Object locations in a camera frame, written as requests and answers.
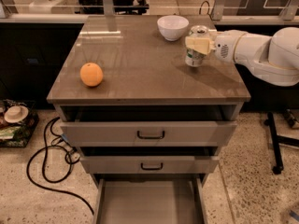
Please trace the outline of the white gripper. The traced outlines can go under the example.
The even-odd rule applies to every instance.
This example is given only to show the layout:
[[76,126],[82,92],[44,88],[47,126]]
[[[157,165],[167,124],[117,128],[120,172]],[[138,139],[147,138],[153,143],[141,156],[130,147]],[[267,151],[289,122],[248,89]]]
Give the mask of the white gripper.
[[198,53],[208,55],[215,50],[215,56],[227,63],[242,63],[245,57],[238,51],[238,43],[242,36],[247,32],[239,30],[228,30],[219,33],[215,38],[215,43],[209,37],[185,37],[185,45],[188,49],[195,50]]

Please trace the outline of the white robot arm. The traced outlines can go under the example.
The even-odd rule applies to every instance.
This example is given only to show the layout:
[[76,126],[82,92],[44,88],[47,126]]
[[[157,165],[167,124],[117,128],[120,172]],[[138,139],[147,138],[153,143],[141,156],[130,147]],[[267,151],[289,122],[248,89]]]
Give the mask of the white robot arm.
[[214,35],[188,35],[187,49],[245,66],[267,83],[289,87],[299,83],[299,28],[286,27],[273,35],[228,30]]

